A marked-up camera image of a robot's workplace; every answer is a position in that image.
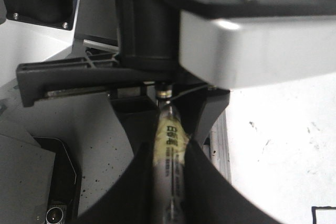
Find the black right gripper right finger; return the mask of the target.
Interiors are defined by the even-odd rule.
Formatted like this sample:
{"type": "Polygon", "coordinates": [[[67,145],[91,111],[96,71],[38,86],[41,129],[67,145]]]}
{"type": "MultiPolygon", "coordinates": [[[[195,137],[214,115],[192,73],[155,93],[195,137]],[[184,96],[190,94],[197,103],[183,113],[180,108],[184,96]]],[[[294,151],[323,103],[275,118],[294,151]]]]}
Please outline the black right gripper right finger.
{"type": "Polygon", "coordinates": [[[215,121],[227,108],[228,90],[206,84],[175,84],[174,105],[191,138],[184,166],[187,223],[278,223],[240,194],[202,150],[215,121]]]}

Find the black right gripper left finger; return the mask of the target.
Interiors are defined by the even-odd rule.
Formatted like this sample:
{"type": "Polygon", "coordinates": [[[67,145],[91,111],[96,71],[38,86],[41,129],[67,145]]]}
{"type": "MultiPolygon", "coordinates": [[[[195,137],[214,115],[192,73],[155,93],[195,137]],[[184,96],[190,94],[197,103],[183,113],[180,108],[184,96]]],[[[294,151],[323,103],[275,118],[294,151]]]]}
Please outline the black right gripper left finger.
{"type": "Polygon", "coordinates": [[[112,187],[76,223],[150,223],[153,147],[159,108],[149,97],[112,99],[134,157],[112,187]]]}

